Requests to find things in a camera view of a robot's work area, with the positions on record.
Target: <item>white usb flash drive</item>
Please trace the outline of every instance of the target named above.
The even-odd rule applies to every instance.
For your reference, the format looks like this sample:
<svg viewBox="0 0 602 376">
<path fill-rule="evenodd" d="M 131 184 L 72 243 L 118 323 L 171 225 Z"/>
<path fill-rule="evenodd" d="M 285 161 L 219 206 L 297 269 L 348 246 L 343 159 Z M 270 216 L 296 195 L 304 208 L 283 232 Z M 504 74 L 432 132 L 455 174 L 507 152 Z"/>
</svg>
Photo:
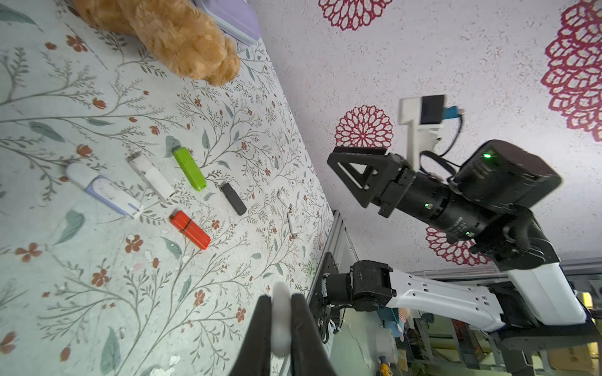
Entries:
<svg viewBox="0 0 602 376">
<path fill-rule="evenodd" d="M 295 217 L 293 216 L 293 213 L 291 213 L 290 211 L 287 213 L 287 217 L 288 217 L 288 228 L 291 230 L 291 235 L 293 236 L 293 239 L 297 237 L 298 231 L 297 231 L 297 225 L 295 224 Z"/>
<path fill-rule="evenodd" d="M 172 185 L 169 184 L 167 179 L 161 172 L 151 163 L 147 157 L 138 155 L 136 158 L 129 162 L 134 171 L 148 186 L 155 192 L 155 194 L 163 201 L 167 202 L 169 198 L 176 192 Z"/>
<path fill-rule="evenodd" d="M 67 166 L 65 174 L 75 185 L 104 202 L 119 214 L 138 218 L 142 213 L 143 206 L 138 200 L 85 164 L 71 163 Z"/>
</svg>

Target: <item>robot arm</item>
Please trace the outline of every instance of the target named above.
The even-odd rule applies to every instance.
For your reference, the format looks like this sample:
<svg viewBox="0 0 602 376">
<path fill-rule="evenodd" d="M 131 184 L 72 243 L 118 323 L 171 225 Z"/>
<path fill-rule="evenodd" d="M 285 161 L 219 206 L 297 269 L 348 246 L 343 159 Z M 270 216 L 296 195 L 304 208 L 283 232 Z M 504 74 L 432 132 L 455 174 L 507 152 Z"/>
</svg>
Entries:
<svg viewBox="0 0 602 376">
<path fill-rule="evenodd" d="M 436 313 L 494 333 L 512 350 L 599 340 L 589 312 L 573 293 L 556 252 L 529 210 L 561 180 L 541 158 L 505 141 L 488 141 L 459 171 L 446 166 L 453 172 L 447 184 L 414 170 L 400 155 L 386 154 L 386 149 L 337 147 L 328 164 L 363 207 L 378 205 L 384 217 L 399 209 L 446 233 L 450 244 L 475 240 L 470 252 L 491 258 L 513 284 L 467 288 L 365 260 L 348 275 L 325 278 L 323 295 L 329 304 Z M 359 171 L 356 165 L 365 168 Z"/>
</svg>

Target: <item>white wall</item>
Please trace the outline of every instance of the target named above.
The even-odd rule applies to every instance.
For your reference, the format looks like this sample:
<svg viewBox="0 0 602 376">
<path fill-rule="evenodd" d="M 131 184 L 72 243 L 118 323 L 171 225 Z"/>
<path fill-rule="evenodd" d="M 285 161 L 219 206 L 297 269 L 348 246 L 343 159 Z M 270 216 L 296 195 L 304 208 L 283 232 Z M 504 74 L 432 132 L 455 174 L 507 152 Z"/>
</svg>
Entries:
<svg viewBox="0 0 602 376">
<path fill-rule="evenodd" d="M 393 0 L 370 25 L 342 31 L 323 17 L 318 0 L 251 0 L 327 199 L 343 213 L 360 257 L 406 271 L 454 265 L 429 249 L 425 224 L 361 208 L 326 165 L 347 111 L 376 105 L 395 124 L 399 98 L 430 94 L 446 94 L 449 105 L 467 110 L 451 160 L 463 161 L 492 138 L 541 155 L 564 179 L 534 208 L 547 236 L 564 258 L 599 253 L 602 143 L 568 129 L 566 118 L 548 109 L 551 94 L 541 83 L 550 61 L 545 49 L 561 13 L 576 2 Z M 455 129 L 446 123 L 444 143 Z M 405 142 L 396 126 L 391 150 L 403 155 Z"/>
</svg>

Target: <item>green usb flash drive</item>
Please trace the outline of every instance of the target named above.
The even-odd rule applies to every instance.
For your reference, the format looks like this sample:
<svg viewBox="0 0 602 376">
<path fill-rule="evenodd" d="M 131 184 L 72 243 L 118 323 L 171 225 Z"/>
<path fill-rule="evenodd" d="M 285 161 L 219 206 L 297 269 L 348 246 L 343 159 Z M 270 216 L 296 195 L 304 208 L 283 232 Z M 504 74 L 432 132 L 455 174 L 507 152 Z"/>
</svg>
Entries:
<svg viewBox="0 0 602 376">
<path fill-rule="evenodd" d="M 181 147 L 173 152 L 173 156 L 176 158 L 176 161 L 178 161 L 180 167 L 182 167 L 182 171 L 184 171 L 184 174 L 192 187 L 197 191 L 204 190 L 207 186 L 207 181 L 205 180 L 203 173 L 200 172 L 199 166 L 197 166 L 194 159 L 192 159 L 188 149 Z"/>
</svg>

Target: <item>orange plush toy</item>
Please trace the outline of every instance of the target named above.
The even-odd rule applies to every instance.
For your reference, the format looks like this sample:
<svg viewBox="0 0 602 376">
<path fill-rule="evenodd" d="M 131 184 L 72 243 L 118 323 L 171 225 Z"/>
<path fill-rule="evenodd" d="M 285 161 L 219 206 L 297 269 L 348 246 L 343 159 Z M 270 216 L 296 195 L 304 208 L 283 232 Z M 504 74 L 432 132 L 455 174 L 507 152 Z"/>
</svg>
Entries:
<svg viewBox="0 0 602 376">
<path fill-rule="evenodd" d="M 213 86 L 240 68 L 236 44 L 213 18 L 188 0 L 73 0 L 92 27 L 136 35 L 151 54 L 180 77 Z"/>
</svg>

